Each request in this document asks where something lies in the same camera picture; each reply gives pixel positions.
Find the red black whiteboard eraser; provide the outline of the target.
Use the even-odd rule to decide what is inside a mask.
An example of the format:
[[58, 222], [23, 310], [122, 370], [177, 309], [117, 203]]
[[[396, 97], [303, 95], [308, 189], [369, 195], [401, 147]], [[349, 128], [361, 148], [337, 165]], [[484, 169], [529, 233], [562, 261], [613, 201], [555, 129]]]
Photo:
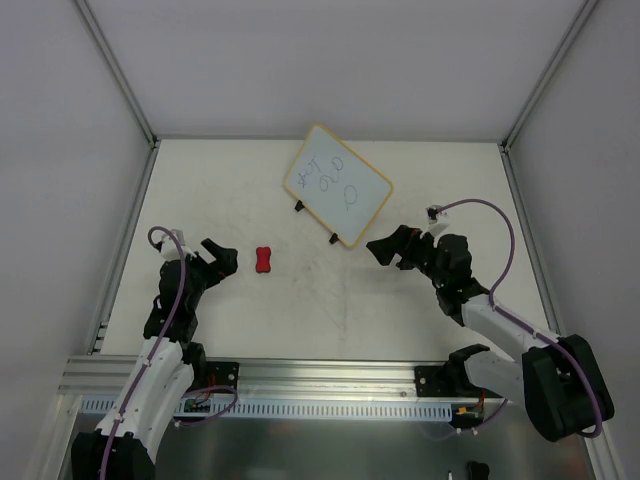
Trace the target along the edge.
[[256, 248], [255, 271], [259, 274], [271, 272], [271, 248], [260, 246]]

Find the yellow framed whiteboard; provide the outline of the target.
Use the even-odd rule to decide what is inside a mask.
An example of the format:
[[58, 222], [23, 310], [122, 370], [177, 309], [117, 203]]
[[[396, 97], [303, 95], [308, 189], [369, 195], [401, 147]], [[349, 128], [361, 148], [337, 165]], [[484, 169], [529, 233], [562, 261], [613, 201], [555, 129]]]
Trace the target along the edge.
[[284, 188], [349, 248], [394, 191], [389, 178], [320, 124], [308, 132]]

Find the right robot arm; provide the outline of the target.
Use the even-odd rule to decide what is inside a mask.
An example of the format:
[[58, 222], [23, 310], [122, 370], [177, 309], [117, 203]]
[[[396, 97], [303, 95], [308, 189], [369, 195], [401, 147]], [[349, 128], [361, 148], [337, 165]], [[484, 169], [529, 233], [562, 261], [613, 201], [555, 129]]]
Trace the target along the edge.
[[382, 266], [416, 269], [435, 289], [443, 313], [498, 347], [475, 344], [450, 354], [443, 373], [459, 395], [488, 390], [522, 407], [536, 431], [555, 442], [594, 435], [615, 414], [590, 344], [579, 335], [558, 336], [519, 319], [491, 300], [472, 274], [465, 237], [434, 237], [407, 225], [367, 243]]

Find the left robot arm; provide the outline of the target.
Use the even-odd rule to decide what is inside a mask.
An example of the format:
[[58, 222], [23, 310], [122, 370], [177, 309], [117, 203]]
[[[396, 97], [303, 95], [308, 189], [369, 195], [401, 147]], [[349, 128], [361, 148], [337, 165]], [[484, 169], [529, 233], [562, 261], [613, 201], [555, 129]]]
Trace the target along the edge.
[[211, 260], [189, 250], [177, 231], [155, 242], [164, 262], [141, 351], [102, 420], [92, 432], [76, 435], [71, 445], [73, 478], [153, 479], [161, 441], [181, 401], [222, 393], [231, 397], [223, 413], [237, 404], [235, 385], [215, 377], [203, 345], [193, 337], [203, 294], [237, 271], [238, 253], [209, 238], [201, 245]]

